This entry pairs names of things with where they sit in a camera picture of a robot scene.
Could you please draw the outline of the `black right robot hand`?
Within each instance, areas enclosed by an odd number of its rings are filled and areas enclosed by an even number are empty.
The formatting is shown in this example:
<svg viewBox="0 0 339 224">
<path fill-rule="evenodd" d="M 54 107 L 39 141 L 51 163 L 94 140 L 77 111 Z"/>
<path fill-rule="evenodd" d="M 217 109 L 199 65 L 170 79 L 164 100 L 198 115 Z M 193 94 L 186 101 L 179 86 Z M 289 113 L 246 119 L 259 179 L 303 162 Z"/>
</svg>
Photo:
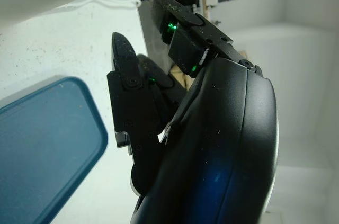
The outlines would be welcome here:
<svg viewBox="0 0 339 224">
<path fill-rule="evenodd" d="M 194 79 L 185 89 L 112 35 L 107 75 L 115 138 L 133 159 L 132 223 L 258 223 L 278 157 L 272 83 L 202 15 L 153 0 L 169 56 Z"/>
</svg>

